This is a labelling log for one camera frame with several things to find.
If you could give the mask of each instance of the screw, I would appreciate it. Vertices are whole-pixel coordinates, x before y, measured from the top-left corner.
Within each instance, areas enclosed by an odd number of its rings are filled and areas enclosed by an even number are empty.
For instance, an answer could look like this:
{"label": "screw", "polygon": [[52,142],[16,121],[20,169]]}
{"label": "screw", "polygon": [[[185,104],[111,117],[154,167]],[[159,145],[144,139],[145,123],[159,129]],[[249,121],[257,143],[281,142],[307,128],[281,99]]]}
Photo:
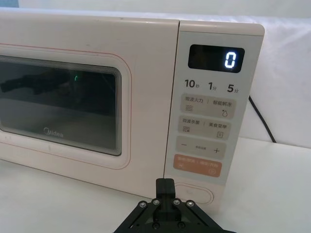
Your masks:
{"label": "screw", "polygon": [[144,208],[144,207],[146,207],[146,203],[145,202],[141,202],[140,204],[139,204],[139,206],[141,207],[141,208]]}
{"label": "screw", "polygon": [[194,203],[193,203],[192,201],[188,201],[188,202],[187,202],[187,206],[190,206],[190,207],[191,207],[191,206],[194,206]]}
{"label": "screw", "polygon": [[155,222],[154,224],[152,224],[153,229],[157,230],[160,228],[160,224],[158,224],[157,222]]}
{"label": "screw", "polygon": [[180,204],[180,201],[177,200],[177,199],[175,199],[175,200],[173,201],[173,203],[174,203],[174,205],[179,205],[179,204]]}
{"label": "screw", "polygon": [[186,225],[183,222],[179,222],[177,226],[178,228],[182,229],[182,228],[185,228]]}
{"label": "screw", "polygon": [[159,201],[159,200],[154,200],[153,204],[154,204],[154,205],[159,205],[159,204],[160,204],[160,201]]}

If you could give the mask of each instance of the orange button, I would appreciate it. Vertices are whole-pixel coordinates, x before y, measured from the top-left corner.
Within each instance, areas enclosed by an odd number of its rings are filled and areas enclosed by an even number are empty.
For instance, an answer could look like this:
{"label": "orange button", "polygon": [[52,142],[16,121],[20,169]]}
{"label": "orange button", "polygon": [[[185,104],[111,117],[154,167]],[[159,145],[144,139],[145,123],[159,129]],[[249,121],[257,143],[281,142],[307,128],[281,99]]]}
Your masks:
{"label": "orange button", "polygon": [[174,157],[174,168],[206,176],[219,177],[222,163],[176,154]]}

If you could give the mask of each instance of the button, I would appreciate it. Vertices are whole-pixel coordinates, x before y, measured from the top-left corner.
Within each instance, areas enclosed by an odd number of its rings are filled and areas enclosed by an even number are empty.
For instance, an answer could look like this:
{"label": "button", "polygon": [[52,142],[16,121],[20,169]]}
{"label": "button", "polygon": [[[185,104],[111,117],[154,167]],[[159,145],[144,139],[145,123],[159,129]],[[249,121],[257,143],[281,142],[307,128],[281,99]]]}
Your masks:
{"label": "button", "polygon": [[176,197],[182,201],[194,200],[198,204],[210,204],[213,199],[213,193],[206,189],[191,184],[175,184]]}
{"label": "button", "polygon": [[173,167],[177,170],[193,172],[201,175],[219,177],[223,164],[220,162],[195,158],[182,154],[174,156]]}
{"label": "button", "polygon": [[192,137],[178,136],[176,150],[187,154],[194,154],[206,158],[223,159],[226,144],[223,142],[211,142]]}
{"label": "button", "polygon": [[231,124],[219,120],[209,120],[192,116],[180,116],[178,131],[191,135],[227,140]]}
{"label": "button", "polygon": [[183,94],[180,108],[184,113],[231,119],[234,116],[236,101],[211,96]]}

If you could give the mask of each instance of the digital display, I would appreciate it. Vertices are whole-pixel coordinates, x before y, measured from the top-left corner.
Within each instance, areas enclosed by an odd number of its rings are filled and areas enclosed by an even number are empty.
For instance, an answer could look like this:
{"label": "digital display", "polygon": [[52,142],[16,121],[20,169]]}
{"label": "digital display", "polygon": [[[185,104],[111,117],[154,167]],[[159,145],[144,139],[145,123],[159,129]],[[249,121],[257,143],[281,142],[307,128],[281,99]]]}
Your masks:
{"label": "digital display", "polygon": [[192,69],[239,73],[244,53],[242,48],[191,45],[188,66]]}

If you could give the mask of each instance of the white table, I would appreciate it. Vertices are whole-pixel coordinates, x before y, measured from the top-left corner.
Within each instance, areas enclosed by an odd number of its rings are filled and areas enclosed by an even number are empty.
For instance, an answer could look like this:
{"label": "white table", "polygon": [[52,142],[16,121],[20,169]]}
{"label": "white table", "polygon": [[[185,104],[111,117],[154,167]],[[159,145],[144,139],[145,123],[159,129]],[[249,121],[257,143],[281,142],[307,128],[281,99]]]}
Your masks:
{"label": "white table", "polygon": [[[219,214],[238,233],[311,232],[311,149],[240,138]],[[0,161],[1,233],[112,233],[142,197]]]}

